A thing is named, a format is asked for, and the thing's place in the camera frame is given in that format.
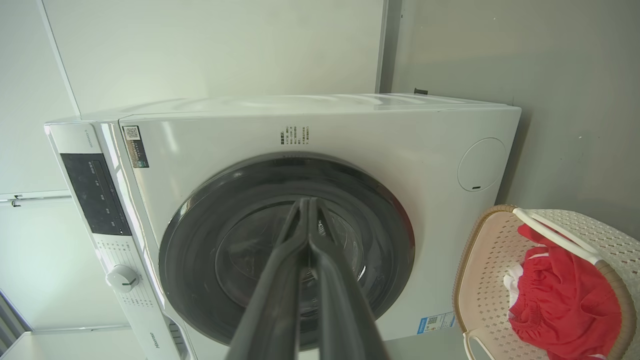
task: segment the floor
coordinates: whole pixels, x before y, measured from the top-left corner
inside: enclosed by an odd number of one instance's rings
[[[497,202],[578,211],[640,239],[638,18],[637,0],[404,0],[383,80],[521,107]],[[441,332],[387,348],[466,359],[446,345],[460,330]]]

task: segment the white wall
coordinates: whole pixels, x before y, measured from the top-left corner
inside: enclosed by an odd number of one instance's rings
[[[72,200],[0,206],[0,290],[34,330],[127,325]]]
[[[35,0],[0,1],[0,193],[64,190],[44,122],[73,116]]]
[[[45,0],[83,113],[176,97],[373,92],[384,0]]]
[[[26,332],[3,360],[145,360],[131,328]]]

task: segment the brand logo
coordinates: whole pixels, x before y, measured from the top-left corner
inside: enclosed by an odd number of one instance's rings
[[[93,147],[93,143],[91,142],[91,137],[89,136],[89,131],[84,130],[84,134],[86,135],[86,141],[89,142],[89,146]]]
[[[156,336],[154,335],[154,333],[150,332],[149,334],[151,334],[151,338],[154,340],[154,345],[156,346],[156,348],[160,348],[160,345],[158,345],[158,342],[156,340]]]

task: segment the dial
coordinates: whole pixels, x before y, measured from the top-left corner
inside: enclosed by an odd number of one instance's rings
[[[116,265],[107,274],[107,283],[119,293],[128,293],[140,282],[139,275],[128,266]]]

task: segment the label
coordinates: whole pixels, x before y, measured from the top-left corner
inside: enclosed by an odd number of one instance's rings
[[[123,126],[122,133],[127,143],[127,150],[129,151],[129,157],[133,167],[149,167],[147,153],[145,152],[145,146],[142,144],[142,137],[140,136],[138,126]]]
[[[280,132],[280,145],[308,145],[308,126],[285,126]]]
[[[453,327],[453,324],[455,322],[456,313],[454,313],[453,311],[446,314],[422,318],[420,319],[420,325],[418,325],[418,334],[423,334],[429,331],[448,329],[450,327]]]

